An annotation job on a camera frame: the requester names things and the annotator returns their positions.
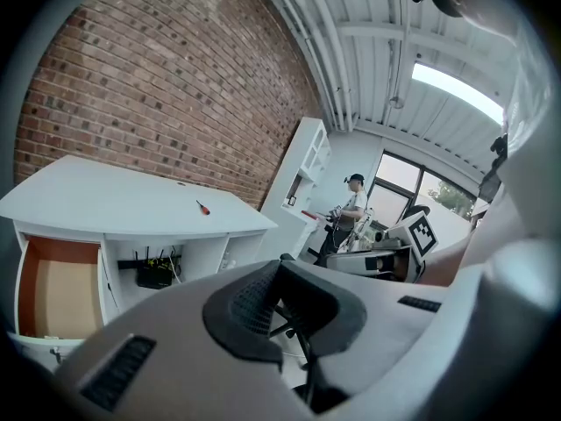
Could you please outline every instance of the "red screwdriver handle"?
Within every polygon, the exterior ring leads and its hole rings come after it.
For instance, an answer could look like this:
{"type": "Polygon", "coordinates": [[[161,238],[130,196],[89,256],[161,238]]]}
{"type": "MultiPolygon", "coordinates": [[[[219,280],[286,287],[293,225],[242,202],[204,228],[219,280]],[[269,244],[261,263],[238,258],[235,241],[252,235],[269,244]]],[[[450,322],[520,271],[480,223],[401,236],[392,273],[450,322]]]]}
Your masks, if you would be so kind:
{"type": "Polygon", "coordinates": [[[210,214],[210,210],[206,206],[203,206],[201,203],[199,203],[199,207],[201,208],[201,211],[204,215],[210,214]]]}

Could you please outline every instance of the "ceiling light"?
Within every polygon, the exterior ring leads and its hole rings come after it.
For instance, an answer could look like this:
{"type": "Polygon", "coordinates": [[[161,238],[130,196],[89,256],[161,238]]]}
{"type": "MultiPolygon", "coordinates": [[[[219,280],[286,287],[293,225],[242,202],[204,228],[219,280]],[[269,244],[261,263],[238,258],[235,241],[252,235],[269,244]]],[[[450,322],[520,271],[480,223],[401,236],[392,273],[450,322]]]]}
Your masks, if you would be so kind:
{"type": "Polygon", "coordinates": [[[416,63],[413,67],[413,79],[426,82],[431,86],[435,86],[436,88],[442,89],[449,94],[461,98],[474,108],[477,108],[481,112],[487,114],[499,125],[502,125],[503,109],[491,98],[483,95],[472,86],[465,84],[465,82],[461,82],[453,76],[418,63],[416,63]]]}

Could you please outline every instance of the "desk drawer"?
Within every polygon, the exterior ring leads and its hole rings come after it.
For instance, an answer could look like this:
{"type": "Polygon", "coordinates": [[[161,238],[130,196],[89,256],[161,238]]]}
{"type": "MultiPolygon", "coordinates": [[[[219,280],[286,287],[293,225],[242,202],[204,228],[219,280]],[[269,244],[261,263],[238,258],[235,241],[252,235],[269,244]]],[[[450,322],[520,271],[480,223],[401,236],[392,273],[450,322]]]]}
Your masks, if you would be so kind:
{"type": "Polygon", "coordinates": [[[95,243],[30,236],[15,295],[16,333],[86,339],[103,326],[95,243]]]}

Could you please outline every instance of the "white ceiling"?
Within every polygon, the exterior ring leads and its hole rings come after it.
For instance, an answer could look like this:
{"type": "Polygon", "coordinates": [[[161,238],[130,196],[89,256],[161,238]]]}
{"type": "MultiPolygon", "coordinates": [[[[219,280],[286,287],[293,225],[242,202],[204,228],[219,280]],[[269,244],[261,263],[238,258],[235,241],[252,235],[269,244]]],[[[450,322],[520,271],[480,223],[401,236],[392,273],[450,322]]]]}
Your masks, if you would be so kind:
{"type": "Polygon", "coordinates": [[[411,75],[418,61],[505,106],[515,76],[506,40],[445,16],[430,0],[273,1],[302,46],[333,129],[382,135],[481,181],[500,127],[411,75]],[[394,96],[402,109],[389,104],[394,96]]]}

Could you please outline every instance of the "white desk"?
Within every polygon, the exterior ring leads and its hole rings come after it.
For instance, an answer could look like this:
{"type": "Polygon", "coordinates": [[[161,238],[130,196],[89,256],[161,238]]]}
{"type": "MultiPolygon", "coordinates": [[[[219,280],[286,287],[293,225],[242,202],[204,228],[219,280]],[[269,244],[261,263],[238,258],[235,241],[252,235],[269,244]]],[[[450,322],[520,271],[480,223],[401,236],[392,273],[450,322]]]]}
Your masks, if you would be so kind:
{"type": "MultiPolygon", "coordinates": [[[[181,280],[187,282],[217,273],[226,251],[228,260],[237,266],[252,263],[263,235],[277,226],[229,192],[74,156],[54,162],[19,184],[0,201],[0,216],[14,221],[22,248],[12,337],[34,358],[40,349],[51,360],[55,356],[49,356],[49,351],[58,343],[60,351],[71,350],[82,338],[33,337],[38,332],[61,337],[49,330],[55,325],[49,320],[37,332],[33,328],[43,317],[32,307],[39,304],[35,294],[40,293],[47,303],[54,298],[51,289],[44,294],[29,290],[42,285],[42,269],[52,269],[57,276],[68,272],[68,263],[70,273],[96,269],[97,285],[84,290],[98,296],[93,313],[87,315],[107,324],[134,305],[131,296],[138,295],[139,303],[150,292],[131,288],[136,286],[134,280],[118,270],[117,262],[132,260],[134,251],[144,259],[147,246],[151,257],[159,256],[162,249],[167,255],[174,247],[181,254],[181,280]],[[202,214],[196,200],[209,208],[208,216],[202,214]],[[82,249],[88,252],[87,259],[76,257],[82,249]],[[28,333],[21,332],[20,325],[28,333]]],[[[53,313],[60,313],[57,304],[61,303],[70,304],[72,310],[71,303],[77,302],[71,299],[69,294],[57,295],[53,313]],[[60,301],[65,295],[68,301],[60,301]]]]}

